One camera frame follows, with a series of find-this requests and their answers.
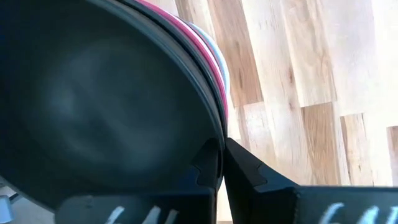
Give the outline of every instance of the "white lettering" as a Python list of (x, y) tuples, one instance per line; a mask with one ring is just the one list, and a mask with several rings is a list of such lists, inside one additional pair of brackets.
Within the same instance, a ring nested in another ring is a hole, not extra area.
[(117, 206), (109, 216), (108, 220), (106, 221), (105, 224), (114, 224), (114, 222), (118, 219), (120, 214), (124, 211), (124, 208), (122, 206)]
[[(330, 223), (337, 210), (344, 207), (341, 202), (331, 204), (328, 209), (323, 213), (319, 224), (339, 224)], [(368, 208), (359, 218), (357, 224), (375, 224), (377, 216), (379, 215), (379, 207), (373, 205)], [(387, 218), (386, 224), (395, 224), (398, 219), (398, 206), (391, 207), (390, 215)]]
[(398, 218), (398, 206), (391, 207), (391, 213), (388, 216), (386, 224), (395, 224)]
[(378, 214), (379, 208), (377, 206), (372, 206), (363, 213), (357, 224), (374, 224)]
[(337, 210), (341, 207), (344, 207), (344, 204), (341, 202), (331, 204), (322, 215), (319, 224), (330, 224), (331, 218), (333, 218)]
[(142, 222), (142, 224), (154, 224), (157, 223), (159, 219), (160, 212), (162, 210), (158, 206), (154, 206), (148, 213), (147, 217), (145, 220)]

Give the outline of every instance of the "black plate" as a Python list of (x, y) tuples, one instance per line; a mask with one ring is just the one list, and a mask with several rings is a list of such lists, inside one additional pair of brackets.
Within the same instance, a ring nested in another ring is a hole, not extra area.
[(210, 66), (208, 65), (204, 56), (202, 56), (201, 52), (199, 51), (198, 47), (182, 32), (178, 27), (175, 27), (171, 24), (167, 19), (163, 18), (161, 15), (158, 15), (156, 12), (152, 11), (151, 9), (147, 8), (146, 6), (142, 5), (141, 3), (135, 0), (118, 0), (125, 5), (141, 12), (142, 14), (146, 15), (147, 17), (151, 18), (153, 21), (158, 23), (163, 29), (165, 29), (175, 40), (177, 40), (181, 46), (191, 55), (191, 57), (196, 61), (198, 66), (201, 68), (202, 74), (207, 80), (208, 85), (210, 86), (213, 97), (217, 101), (218, 105), (218, 112), (221, 116), (221, 122), (223, 125), (223, 134), (224, 138), (228, 136), (228, 129), (227, 129), (227, 121), (226, 121), (226, 113), (223, 104), (223, 100), (221, 98), (221, 93), (214, 78), (213, 72), (211, 71)]
[(108, 11), (0, 2), (0, 174), (48, 208), (83, 192), (150, 189), (209, 138), (224, 146), (189, 55), (148, 18), (97, 2)]

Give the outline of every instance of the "stack of plates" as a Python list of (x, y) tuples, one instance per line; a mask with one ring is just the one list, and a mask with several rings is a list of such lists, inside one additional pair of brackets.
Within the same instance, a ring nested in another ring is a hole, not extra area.
[(141, 0), (2, 0), (0, 15), (0, 176), (16, 190), (55, 208), (224, 149), (228, 68), (199, 27)]

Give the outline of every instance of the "black bowl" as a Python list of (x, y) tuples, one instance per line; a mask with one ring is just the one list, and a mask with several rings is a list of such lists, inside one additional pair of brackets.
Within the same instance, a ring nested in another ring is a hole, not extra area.
[(189, 54), (138, 12), (95, 4), (0, 2), (0, 175), (48, 208), (156, 189), (207, 140), (224, 147)]

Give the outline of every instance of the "wooden floor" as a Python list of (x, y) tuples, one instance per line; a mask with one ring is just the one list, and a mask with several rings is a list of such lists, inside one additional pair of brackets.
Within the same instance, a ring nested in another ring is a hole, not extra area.
[(398, 185), (398, 1), (148, 1), (217, 41), (247, 150), (299, 184)]

